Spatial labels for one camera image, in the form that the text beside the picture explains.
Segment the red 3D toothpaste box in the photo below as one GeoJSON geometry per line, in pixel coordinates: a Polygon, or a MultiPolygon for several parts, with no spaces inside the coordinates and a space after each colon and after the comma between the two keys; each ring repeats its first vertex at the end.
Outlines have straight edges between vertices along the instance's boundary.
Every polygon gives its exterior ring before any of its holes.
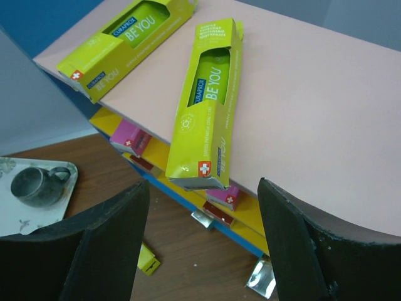
{"type": "Polygon", "coordinates": [[[225,224],[228,227],[231,227],[234,219],[232,216],[228,215],[224,211],[220,210],[219,208],[215,207],[210,202],[206,201],[203,205],[203,211],[212,216],[214,219],[220,221],[221,223],[225,224]]]}

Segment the dark red toothpaste box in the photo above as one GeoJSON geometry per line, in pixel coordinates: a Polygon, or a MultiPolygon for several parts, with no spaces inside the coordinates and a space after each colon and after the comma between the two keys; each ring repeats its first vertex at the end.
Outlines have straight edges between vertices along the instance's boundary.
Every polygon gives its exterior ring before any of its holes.
{"type": "Polygon", "coordinates": [[[144,171],[151,172],[154,166],[147,162],[145,159],[141,157],[137,157],[135,155],[129,155],[129,159],[139,168],[143,169],[144,171]]]}

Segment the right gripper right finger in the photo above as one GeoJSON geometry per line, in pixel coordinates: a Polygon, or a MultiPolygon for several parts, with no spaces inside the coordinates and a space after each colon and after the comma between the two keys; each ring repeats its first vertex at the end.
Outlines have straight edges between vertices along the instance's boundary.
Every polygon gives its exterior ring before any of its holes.
{"type": "Polygon", "coordinates": [[[312,206],[261,178],[258,201],[280,300],[400,300],[400,237],[312,206]]]}

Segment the teal green tea toothpaste box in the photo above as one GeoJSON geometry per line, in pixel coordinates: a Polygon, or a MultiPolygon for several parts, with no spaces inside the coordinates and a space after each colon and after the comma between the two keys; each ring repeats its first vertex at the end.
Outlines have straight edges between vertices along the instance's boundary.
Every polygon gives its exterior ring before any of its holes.
{"type": "Polygon", "coordinates": [[[246,287],[258,293],[265,299],[270,299],[276,288],[276,279],[274,276],[271,259],[267,255],[261,256],[251,272],[246,282],[246,287]]]}

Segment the yellow toothpaste box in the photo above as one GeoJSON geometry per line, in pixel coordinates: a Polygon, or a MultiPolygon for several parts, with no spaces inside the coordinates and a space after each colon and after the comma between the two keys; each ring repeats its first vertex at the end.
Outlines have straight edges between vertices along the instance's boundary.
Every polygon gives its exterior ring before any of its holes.
{"type": "Polygon", "coordinates": [[[165,171],[187,191],[229,187],[242,39],[243,24],[233,18],[195,29],[165,171]]]}
{"type": "Polygon", "coordinates": [[[178,30],[197,1],[134,1],[61,60],[59,74],[97,103],[178,30]]]}
{"type": "Polygon", "coordinates": [[[153,274],[159,266],[160,261],[156,258],[155,254],[147,245],[142,243],[137,263],[138,269],[149,276],[153,274]]]}

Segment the small pink toothpaste box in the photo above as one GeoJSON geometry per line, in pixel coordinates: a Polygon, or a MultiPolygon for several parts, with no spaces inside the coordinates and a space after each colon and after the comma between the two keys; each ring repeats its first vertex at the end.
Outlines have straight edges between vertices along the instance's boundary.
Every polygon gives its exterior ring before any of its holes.
{"type": "Polygon", "coordinates": [[[206,191],[208,201],[220,204],[231,211],[235,211],[240,189],[236,186],[230,186],[227,190],[210,189],[206,191]]]}

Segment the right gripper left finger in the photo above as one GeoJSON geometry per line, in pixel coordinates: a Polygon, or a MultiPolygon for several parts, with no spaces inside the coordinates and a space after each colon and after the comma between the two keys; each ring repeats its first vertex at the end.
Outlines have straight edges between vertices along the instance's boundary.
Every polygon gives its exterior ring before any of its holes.
{"type": "Polygon", "coordinates": [[[1,238],[2,300],[130,300],[150,205],[143,180],[28,235],[1,238]]]}

